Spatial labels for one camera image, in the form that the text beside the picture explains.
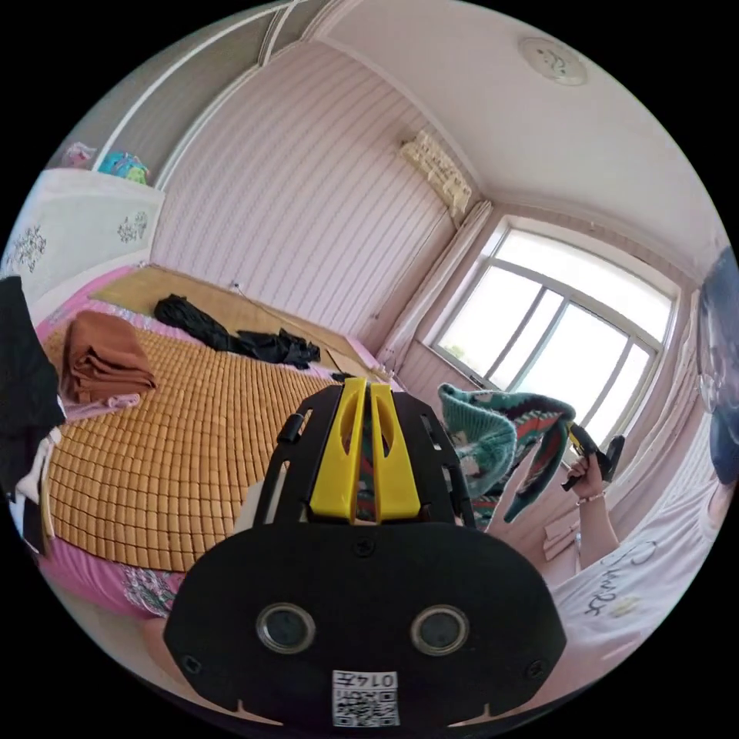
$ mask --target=ceiling light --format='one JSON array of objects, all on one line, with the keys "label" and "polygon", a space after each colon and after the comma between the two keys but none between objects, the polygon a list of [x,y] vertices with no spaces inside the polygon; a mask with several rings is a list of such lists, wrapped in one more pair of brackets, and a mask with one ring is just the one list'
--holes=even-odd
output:
[{"label": "ceiling light", "polygon": [[525,38],[519,51],[532,69],[560,85],[584,85],[585,65],[568,49],[547,38]]}]

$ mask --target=person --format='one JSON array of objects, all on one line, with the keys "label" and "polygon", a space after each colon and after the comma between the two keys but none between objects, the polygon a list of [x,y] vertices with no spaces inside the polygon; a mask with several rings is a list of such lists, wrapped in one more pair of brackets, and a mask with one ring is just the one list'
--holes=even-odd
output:
[{"label": "person", "polygon": [[560,701],[631,655],[682,598],[721,528],[739,480],[739,266],[726,249],[699,295],[697,365],[707,414],[658,508],[619,542],[597,460],[569,477],[580,511],[582,570],[552,589],[567,646],[531,701],[509,717]]}]

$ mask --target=folded brown towel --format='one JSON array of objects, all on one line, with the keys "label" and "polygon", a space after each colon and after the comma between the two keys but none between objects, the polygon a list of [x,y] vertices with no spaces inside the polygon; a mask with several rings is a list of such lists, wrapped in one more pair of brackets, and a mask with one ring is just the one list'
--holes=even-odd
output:
[{"label": "folded brown towel", "polygon": [[69,324],[62,385],[76,403],[156,388],[133,326],[123,318],[83,310]]}]

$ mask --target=camera lens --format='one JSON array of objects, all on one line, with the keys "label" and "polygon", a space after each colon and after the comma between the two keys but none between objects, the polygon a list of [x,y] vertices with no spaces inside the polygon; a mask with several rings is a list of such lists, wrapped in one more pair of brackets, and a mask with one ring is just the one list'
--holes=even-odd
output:
[{"label": "camera lens", "polygon": [[299,606],[277,603],[259,615],[256,632],[262,644],[273,652],[297,654],[313,643],[316,625]]},{"label": "camera lens", "polygon": [[456,652],[469,633],[467,618],[452,606],[432,606],[413,621],[410,637],[413,646],[431,657],[445,657]]}]

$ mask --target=bamboo sleeping mat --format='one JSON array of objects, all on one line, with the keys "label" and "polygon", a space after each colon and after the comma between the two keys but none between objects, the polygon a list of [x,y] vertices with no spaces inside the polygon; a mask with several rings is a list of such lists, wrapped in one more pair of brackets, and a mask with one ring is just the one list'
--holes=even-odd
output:
[{"label": "bamboo sleeping mat", "polygon": [[342,371],[332,357],[336,354],[347,357],[355,366],[366,370],[345,336],[297,316],[264,306],[237,293],[231,293],[222,287],[162,267],[148,266],[137,269],[114,280],[97,293],[93,293],[91,297],[132,310],[134,313],[153,316],[156,303],[171,293],[186,297],[194,306],[208,313],[231,333],[236,333],[239,329],[278,333],[284,328],[316,344],[321,350],[321,366],[332,372]]},{"label": "bamboo sleeping mat", "polygon": [[[61,428],[49,467],[54,531],[107,560],[186,572],[232,532],[287,416],[332,383],[136,333],[157,390],[136,408]],[[64,334],[45,342],[58,370]]]}]

